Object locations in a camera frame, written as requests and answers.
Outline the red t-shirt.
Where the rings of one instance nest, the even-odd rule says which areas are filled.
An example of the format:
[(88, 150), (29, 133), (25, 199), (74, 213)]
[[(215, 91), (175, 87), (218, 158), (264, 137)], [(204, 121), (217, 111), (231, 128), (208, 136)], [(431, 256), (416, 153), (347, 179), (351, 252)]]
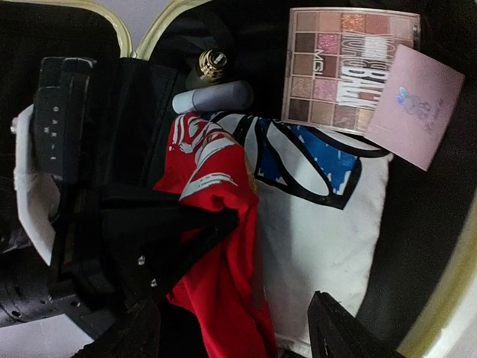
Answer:
[(237, 228), (195, 263), (168, 300), (196, 316), (210, 357), (276, 357), (262, 284), (259, 199), (244, 148), (220, 125), (180, 115), (154, 188), (178, 194), (187, 206), (238, 213)]

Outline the pale green hard-shell suitcase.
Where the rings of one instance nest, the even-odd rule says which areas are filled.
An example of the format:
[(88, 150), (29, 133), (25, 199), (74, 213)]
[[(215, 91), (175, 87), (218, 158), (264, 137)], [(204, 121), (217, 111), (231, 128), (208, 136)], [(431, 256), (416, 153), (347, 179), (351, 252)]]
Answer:
[[(476, 272), (474, 1), (172, 1), (137, 48), (123, 21), (93, 1), (3, 1), (1, 191), (12, 187), (19, 221), (12, 121), (33, 103), (46, 57), (97, 62), (83, 126), (81, 177), (75, 184), (56, 183), (60, 200), (63, 189), (71, 186), (163, 192), (154, 187), (165, 174), (171, 126), (182, 115), (175, 113), (172, 100), (189, 91), (186, 78), (206, 50), (227, 56), (219, 84), (246, 81), (254, 100), (246, 110), (191, 113), (209, 122), (218, 112), (283, 122), (289, 13), (296, 7), (416, 13), (420, 47), (413, 49), (464, 75), (446, 132), (426, 171), (365, 139), (365, 133), (304, 125), (351, 136), (392, 155), (367, 291), (351, 315), (401, 357), (424, 357), (446, 338), (445, 327)], [(198, 319), (172, 304), (168, 294), (160, 301), (150, 298), (160, 312), (158, 357), (210, 357)]]

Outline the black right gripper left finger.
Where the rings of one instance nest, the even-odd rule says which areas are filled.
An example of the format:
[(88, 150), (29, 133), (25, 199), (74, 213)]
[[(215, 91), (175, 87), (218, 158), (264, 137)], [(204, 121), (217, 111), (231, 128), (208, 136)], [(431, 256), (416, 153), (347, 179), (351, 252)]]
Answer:
[(93, 343), (85, 345), (73, 358), (158, 357), (160, 312), (152, 299), (136, 302)]

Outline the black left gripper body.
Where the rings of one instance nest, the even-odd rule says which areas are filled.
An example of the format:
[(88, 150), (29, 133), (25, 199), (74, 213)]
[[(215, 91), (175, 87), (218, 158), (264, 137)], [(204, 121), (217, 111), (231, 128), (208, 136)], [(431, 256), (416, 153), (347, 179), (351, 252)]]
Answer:
[(1, 191), (1, 325), (67, 315), (99, 336), (143, 298), (160, 301), (239, 224), (175, 194), (134, 186), (63, 189), (45, 263)]

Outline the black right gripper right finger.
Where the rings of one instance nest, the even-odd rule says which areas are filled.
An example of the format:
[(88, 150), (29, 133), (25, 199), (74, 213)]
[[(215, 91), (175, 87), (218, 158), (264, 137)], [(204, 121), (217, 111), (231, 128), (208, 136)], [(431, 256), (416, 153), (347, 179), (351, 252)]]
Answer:
[(307, 315), (313, 357), (402, 356), (398, 351), (379, 341), (327, 292), (314, 293)]

